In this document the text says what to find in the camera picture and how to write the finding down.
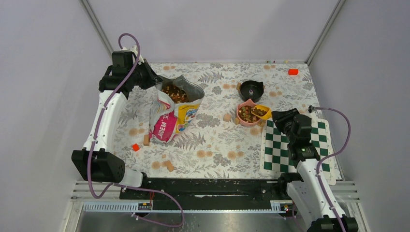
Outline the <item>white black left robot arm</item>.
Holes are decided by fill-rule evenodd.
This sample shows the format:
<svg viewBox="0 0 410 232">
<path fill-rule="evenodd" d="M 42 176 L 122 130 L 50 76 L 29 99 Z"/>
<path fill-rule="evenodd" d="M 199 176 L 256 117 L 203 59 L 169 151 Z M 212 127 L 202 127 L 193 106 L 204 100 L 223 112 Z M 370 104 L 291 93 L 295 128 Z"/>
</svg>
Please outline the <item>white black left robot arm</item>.
<svg viewBox="0 0 410 232">
<path fill-rule="evenodd" d="M 120 113 L 135 86 L 148 89 L 161 82 L 137 46 L 112 53 L 110 65 L 99 81 L 99 104 L 91 132 L 81 150 L 72 153 L 72 162 L 84 180 L 91 174 L 94 182 L 117 183 L 132 187 L 139 199 L 149 195 L 150 186 L 143 174 L 125 166 L 114 155 L 114 138 Z"/>
</svg>

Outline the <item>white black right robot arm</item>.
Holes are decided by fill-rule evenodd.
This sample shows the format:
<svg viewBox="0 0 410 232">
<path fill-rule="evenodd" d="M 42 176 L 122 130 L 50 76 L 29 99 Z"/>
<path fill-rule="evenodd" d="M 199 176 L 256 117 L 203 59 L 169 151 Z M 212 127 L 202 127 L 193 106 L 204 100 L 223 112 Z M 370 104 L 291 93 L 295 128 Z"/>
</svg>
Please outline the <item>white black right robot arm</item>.
<svg viewBox="0 0 410 232">
<path fill-rule="evenodd" d="M 323 176 L 322 159 L 311 140 L 312 119 L 297 109 L 273 111 L 276 128 L 288 139 L 295 173 L 282 173 L 276 190 L 294 203 L 308 232 L 357 232 L 358 223 L 346 215 Z"/>
</svg>

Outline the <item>pet food bag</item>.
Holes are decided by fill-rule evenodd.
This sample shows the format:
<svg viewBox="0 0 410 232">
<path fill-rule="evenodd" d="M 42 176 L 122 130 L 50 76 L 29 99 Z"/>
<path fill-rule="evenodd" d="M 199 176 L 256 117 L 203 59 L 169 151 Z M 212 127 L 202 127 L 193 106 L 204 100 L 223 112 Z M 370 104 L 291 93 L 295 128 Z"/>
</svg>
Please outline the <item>pet food bag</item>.
<svg viewBox="0 0 410 232">
<path fill-rule="evenodd" d="M 149 138 L 166 144 L 182 133 L 196 117 L 204 90 L 183 75 L 161 78 L 155 85 L 157 98 L 149 115 Z"/>
</svg>

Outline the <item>yellow plastic scoop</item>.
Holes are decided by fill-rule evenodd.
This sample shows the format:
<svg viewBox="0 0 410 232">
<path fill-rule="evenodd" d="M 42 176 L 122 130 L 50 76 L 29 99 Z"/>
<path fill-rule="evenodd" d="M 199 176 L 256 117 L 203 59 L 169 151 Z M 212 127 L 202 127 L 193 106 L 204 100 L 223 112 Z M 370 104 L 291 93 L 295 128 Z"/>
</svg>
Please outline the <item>yellow plastic scoop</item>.
<svg viewBox="0 0 410 232">
<path fill-rule="evenodd" d="M 263 120 L 268 120 L 272 117 L 272 111 L 270 110 L 270 108 L 263 105 L 254 106 L 251 110 L 251 113 Z"/>
</svg>

